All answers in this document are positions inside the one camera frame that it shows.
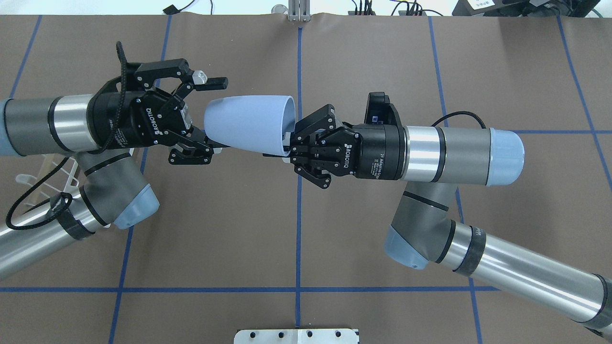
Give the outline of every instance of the electrical wire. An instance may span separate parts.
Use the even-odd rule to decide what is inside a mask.
[[[121,63],[121,77],[120,77],[120,79],[121,79],[121,91],[119,93],[119,106],[117,107],[117,112],[115,114],[114,119],[111,120],[112,130],[111,130],[111,133],[108,135],[108,138],[106,139],[106,142],[104,142],[104,145],[102,145],[102,147],[100,149],[88,152],[90,154],[100,154],[103,151],[106,151],[108,149],[108,146],[113,141],[113,139],[115,137],[115,134],[117,134],[117,130],[119,128],[119,123],[121,123],[122,120],[123,120],[123,118],[122,118],[123,115],[122,115],[122,111],[121,110],[123,109],[123,106],[124,106],[124,103],[125,103],[125,92],[126,92],[126,87],[127,87],[127,80],[126,80],[126,78],[127,78],[126,77],[127,60],[125,59],[125,53],[123,51],[123,45],[121,45],[121,41],[117,41],[117,43],[115,44],[115,48],[117,49],[117,57],[119,58],[119,62]],[[37,222],[37,223],[33,223],[31,225],[23,225],[23,226],[16,226],[12,222],[13,214],[15,213],[15,210],[17,209],[19,204],[21,204],[21,202],[23,202],[23,200],[25,200],[32,192],[34,192],[34,190],[36,190],[44,182],[49,180],[50,177],[52,177],[54,174],[56,174],[66,164],[66,162],[68,162],[68,159],[69,159],[69,157],[66,157],[66,158],[62,159],[62,161],[57,166],[55,166],[55,168],[53,168],[46,176],[44,176],[38,182],[36,182],[36,184],[32,185],[32,187],[29,188],[28,191],[26,191],[22,196],[20,196],[13,203],[13,205],[9,209],[9,213],[6,215],[6,218],[4,220],[4,222],[6,223],[6,227],[9,227],[12,230],[32,230],[34,228],[39,228],[39,227],[42,227],[42,226],[44,226],[46,224],[51,223],[56,218],[58,218],[63,212],[68,210],[68,208],[70,207],[70,204],[72,203],[72,195],[67,193],[67,192],[60,192],[59,193],[60,197],[61,197],[61,199],[65,200],[65,204],[62,204],[57,209],[54,209],[53,214],[51,216],[49,216],[48,218],[46,218],[45,220],[42,220],[42,221]]]
[[[434,10],[421,10],[421,12],[433,12],[433,13],[437,13],[437,14],[439,14],[440,16],[444,17],[444,15],[443,15],[442,13],[440,13],[440,12],[438,12],[438,11],[434,11]]]
[[[117,49],[117,57],[119,58],[119,62],[121,63],[121,90],[119,91],[119,106],[117,107],[117,112],[115,113],[115,117],[111,120],[112,130],[111,133],[106,138],[106,141],[102,145],[100,149],[96,149],[94,151],[89,151],[90,154],[100,154],[103,151],[108,149],[108,146],[113,142],[117,131],[119,130],[119,123],[123,121],[124,115],[121,113],[125,103],[125,92],[127,87],[127,60],[125,59],[125,53],[123,51],[123,45],[121,45],[121,41],[117,41],[115,44],[115,48]]]
[[[474,118],[474,119],[475,119],[475,120],[478,122],[478,124],[480,124],[480,127],[481,127],[481,128],[483,128],[483,129],[486,129],[486,128],[487,128],[487,126],[485,125],[485,123],[484,123],[484,122],[483,122],[483,121],[480,119],[480,117],[478,117],[478,115],[476,115],[476,114],[475,114],[475,113],[473,113],[473,112],[469,112],[469,111],[456,111],[456,112],[453,112],[453,113],[449,113],[449,114],[447,114],[446,116],[443,116],[442,118],[440,118],[440,119],[438,119],[437,121],[435,121],[435,122],[434,122],[434,123],[433,123],[431,126],[432,126],[432,127],[435,127],[436,125],[440,124],[440,123],[441,123],[442,121],[444,121],[445,119],[449,119],[449,118],[451,118],[451,117],[458,116],[458,115],[460,115],[460,114],[464,114],[464,115],[466,115],[466,116],[470,116],[470,117]]]
[[[180,12],[180,11],[182,11],[182,10],[184,10],[184,9],[186,9],[186,8],[188,8],[189,6],[191,6],[191,5],[192,5],[194,2],[195,2],[195,0],[192,0],[190,3],[188,3],[188,4],[187,4],[187,6],[185,6],[185,7],[181,8],[181,9],[179,10],[179,12]]]
[[[42,221],[37,222],[37,223],[33,223],[31,225],[23,225],[23,226],[16,226],[12,222],[13,214],[15,213],[15,210],[17,209],[19,204],[21,204],[21,202],[23,202],[23,200],[25,200],[36,188],[41,186],[50,177],[52,177],[54,174],[56,174],[66,164],[66,162],[68,162],[68,159],[69,159],[68,157],[64,158],[62,160],[62,162],[60,162],[57,166],[55,166],[55,168],[52,169],[49,173],[47,173],[46,176],[44,176],[38,182],[36,182],[36,184],[32,185],[32,187],[30,189],[28,189],[28,191],[26,191],[26,193],[24,193],[21,197],[19,197],[13,203],[13,205],[9,209],[9,213],[6,215],[6,218],[4,220],[4,222],[6,223],[6,227],[9,227],[10,229],[17,230],[17,231],[33,230],[34,228],[39,228],[39,227],[42,227],[44,225],[47,225],[47,224],[51,223],[56,218],[58,218],[63,212],[68,210],[68,208],[70,207],[70,204],[72,203],[72,195],[67,193],[67,192],[61,192],[60,196],[61,196],[62,199],[65,200],[65,204],[63,204],[63,205],[59,206],[57,209],[55,209],[55,211],[53,212],[53,215],[49,216],[45,220],[42,220]]]

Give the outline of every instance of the silver arm segment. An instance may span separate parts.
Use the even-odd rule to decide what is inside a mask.
[[[149,217],[159,207],[150,185],[127,149],[75,156],[88,183],[72,194],[68,214],[31,230],[0,226],[0,280],[64,247],[87,238],[109,223],[124,229]],[[45,218],[50,203],[13,220],[16,225]]]
[[[408,183],[391,227],[409,254],[552,308],[612,342],[612,280],[447,219],[456,187]]]

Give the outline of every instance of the black band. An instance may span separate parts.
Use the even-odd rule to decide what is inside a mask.
[[[472,240],[469,242],[468,251],[465,253],[465,257],[463,257],[459,267],[453,270],[453,272],[466,277],[472,275],[478,264],[480,264],[480,259],[487,245],[487,234],[485,231],[478,227],[470,226],[470,228],[472,228]]]
[[[102,220],[102,218],[100,217],[100,214],[98,214],[98,212],[95,211],[94,207],[91,205],[91,202],[89,201],[89,198],[87,197],[87,194],[85,194],[85,188],[81,186],[80,188],[78,188],[78,191],[81,194],[81,198],[83,199],[83,202],[87,206],[87,209],[89,209],[89,212],[94,216],[95,220],[98,221],[102,226],[108,225],[106,221]]]
[[[435,127],[438,132],[438,138],[440,139],[440,160],[438,161],[438,170],[436,170],[436,175],[431,180],[432,183],[440,180],[442,176],[442,171],[444,171],[444,163],[446,162],[446,137],[444,136],[444,132],[442,128]]]
[[[457,223],[454,220],[451,220],[449,238],[446,239],[446,245],[444,245],[444,249],[442,250],[440,257],[436,260],[436,263],[438,264],[442,263],[442,261],[444,260],[444,257],[446,257],[446,253],[449,252],[450,245],[453,243],[453,238],[455,237],[456,227],[457,227]]]
[[[55,130],[55,106],[58,104],[58,101],[60,99],[62,99],[62,97],[57,97],[51,103],[51,107],[49,107],[49,113],[47,114],[47,123],[49,124],[49,131],[51,132],[51,136],[55,140],[55,143],[57,143],[61,149],[67,152],[72,152],[70,149],[68,149],[68,147],[64,146],[62,140],[59,139],[57,130]]]
[[[90,168],[87,169],[87,171],[84,172],[85,176],[89,176],[90,174],[92,174],[93,172],[96,172],[97,170],[101,169],[101,168],[105,168],[106,166],[112,164],[113,162],[117,162],[121,159],[127,158],[127,157],[131,157],[130,153],[123,153],[123,154],[119,154],[116,155],[110,159],[106,159],[103,162],[92,166]]]
[[[612,291],[612,281],[609,279],[594,274],[602,281],[603,286],[603,302],[601,308],[599,308],[599,312],[595,314],[593,319],[589,321],[584,321],[581,324],[582,326],[588,329],[603,329],[612,324],[612,297],[610,297],[610,291]]]
[[[416,201],[419,201],[419,202],[423,202],[423,203],[425,203],[427,205],[430,205],[432,207],[436,207],[436,208],[438,208],[440,210],[449,211],[449,207],[445,206],[444,204],[440,204],[440,203],[438,203],[436,201],[432,201],[429,198],[425,198],[423,196],[419,196],[419,195],[417,195],[415,193],[404,191],[404,196],[406,196],[408,198],[412,198],[413,200],[416,200]]]
[[[66,204],[64,197],[61,194],[55,195],[50,199],[52,204],[47,214],[51,215],[56,211],[57,207],[61,204]],[[62,228],[68,233],[74,240],[83,240],[88,236],[93,235],[95,232],[90,232],[83,226],[83,224],[74,218],[70,208],[62,211],[56,219]]]

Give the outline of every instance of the light blue cup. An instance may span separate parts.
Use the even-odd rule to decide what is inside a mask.
[[[296,126],[290,95],[239,95],[211,101],[204,113],[204,131],[230,147],[273,155],[289,155],[285,133]]]

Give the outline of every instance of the black cable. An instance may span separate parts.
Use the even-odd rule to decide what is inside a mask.
[[[15,210],[17,209],[19,204],[21,204],[21,202],[23,202],[23,200],[25,200],[34,190],[36,190],[36,188],[38,188],[44,182],[46,182],[47,179],[52,177],[52,175],[56,174],[66,164],[66,162],[68,162],[68,159],[69,158],[67,158],[67,157],[64,158],[62,160],[62,162],[60,162],[57,166],[55,166],[54,169],[51,170],[51,172],[49,172],[46,176],[41,178],[38,182],[36,182],[36,184],[32,185],[32,187],[30,189],[28,189],[28,191],[26,191],[26,193],[24,193],[21,197],[19,197],[13,203],[13,205],[10,207],[9,213],[6,215],[6,219],[4,221],[6,223],[6,227],[9,227],[12,230],[18,230],[18,231],[21,231],[21,230],[32,230],[34,228],[42,227],[42,226],[44,226],[46,224],[49,224],[52,221],[54,221],[64,211],[66,211],[68,209],[68,207],[70,207],[70,204],[72,203],[72,195],[67,193],[67,192],[61,192],[60,196],[66,200],[66,203],[63,204],[62,206],[60,206],[59,208],[57,208],[55,210],[55,213],[53,215],[49,216],[47,219],[42,220],[42,221],[37,222],[37,223],[33,223],[31,225],[23,225],[23,226],[16,226],[12,222],[13,214],[15,213]]]
[[[123,51],[123,45],[121,45],[120,41],[117,41],[117,44],[115,44],[115,48],[117,49],[117,57],[119,58],[119,62],[121,63],[121,91],[119,93],[119,107],[117,107],[117,113],[115,114],[114,119],[111,121],[111,125],[112,125],[113,129],[112,129],[110,135],[108,135],[108,138],[106,139],[106,142],[104,142],[104,145],[100,149],[88,152],[90,154],[100,154],[103,151],[106,151],[106,149],[108,149],[108,146],[111,144],[115,134],[117,133],[117,130],[119,128],[119,123],[121,123],[122,120],[123,120],[123,118],[122,118],[123,116],[122,116],[122,111],[121,110],[123,109],[123,105],[125,103],[125,91],[126,91],[126,87],[127,87],[127,80],[126,80],[126,75],[125,75],[126,72],[127,72],[127,60],[125,59],[125,53]],[[26,193],[24,193],[22,196],[20,196],[13,203],[13,205],[9,209],[9,213],[6,215],[6,218],[5,218],[5,223],[6,223],[7,227],[9,227],[12,230],[31,230],[31,229],[34,229],[34,228],[38,228],[38,227],[44,226],[44,225],[46,225],[48,223],[51,223],[56,218],[58,218],[64,211],[68,210],[68,208],[70,207],[70,204],[72,203],[72,195],[67,193],[67,192],[60,192],[60,196],[63,199],[66,200],[66,203],[63,204],[62,206],[60,206],[59,208],[55,209],[54,214],[51,215],[50,217],[48,217],[47,219],[42,220],[41,222],[34,223],[32,225],[24,225],[24,226],[16,226],[16,225],[14,225],[12,223],[13,214],[15,213],[15,210],[17,209],[19,204],[21,204],[21,202],[23,202],[23,200],[25,200],[32,192],[34,192],[34,190],[36,190],[36,188],[40,187],[50,177],[52,177],[54,174],[56,174],[66,164],[66,162],[68,162],[68,159],[69,158],[67,158],[67,157],[64,158],[62,160],[62,162],[60,162],[46,176],[41,178],[41,180],[39,180],[36,184],[32,185],[32,187],[30,189],[28,189],[28,191],[26,191]]]
[[[480,119],[480,117],[478,117],[478,115],[476,115],[473,112],[469,112],[469,111],[456,111],[456,112],[453,112],[453,113],[449,113],[446,116],[443,116],[442,118],[440,118],[437,121],[435,121],[431,126],[435,127],[436,125],[440,124],[440,122],[444,121],[445,119],[449,119],[451,117],[458,116],[460,114],[465,114],[467,116],[470,116],[470,117],[474,118],[478,122],[478,124],[480,124],[481,128],[483,128],[483,129],[487,128],[485,123]]]
[[[108,146],[113,142],[115,134],[117,134],[117,130],[119,130],[119,123],[123,121],[123,116],[121,110],[123,109],[123,105],[125,103],[125,89],[127,87],[126,80],[126,72],[127,72],[127,60],[125,59],[125,53],[123,51],[123,45],[121,45],[121,41],[117,41],[115,45],[117,49],[117,57],[119,58],[119,62],[121,63],[121,91],[119,93],[119,106],[117,107],[117,112],[115,113],[115,117],[111,120],[112,130],[111,133],[106,138],[106,141],[102,145],[100,149],[96,149],[95,151],[89,151],[90,154],[100,154],[103,151],[106,151]]]
[[[438,11],[434,11],[434,10],[421,10],[421,12],[433,12],[433,13],[437,13],[439,15],[441,15],[442,17],[444,17],[444,15]]]
[[[397,10],[397,7],[400,6],[400,4],[406,4],[406,15],[408,15],[408,12],[410,11],[410,5],[416,3],[416,1],[415,2],[397,1],[397,0],[391,0],[391,1],[397,2],[397,5],[395,5],[395,7],[393,8],[393,12],[391,12],[391,15],[395,14],[395,11]]]
[[[189,6],[191,6],[191,5],[192,5],[194,2],[195,2],[195,0],[192,0],[190,3],[188,3],[188,4],[187,4],[187,6],[185,6],[185,7],[181,8],[181,9],[179,10],[179,12],[180,12],[180,11],[182,11],[182,10],[184,10],[184,9],[186,9],[186,8],[188,8]]]
[[[573,13],[572,0],[563,0],[563,3],[567,7],[567,13],[565,15],[569,17]]]

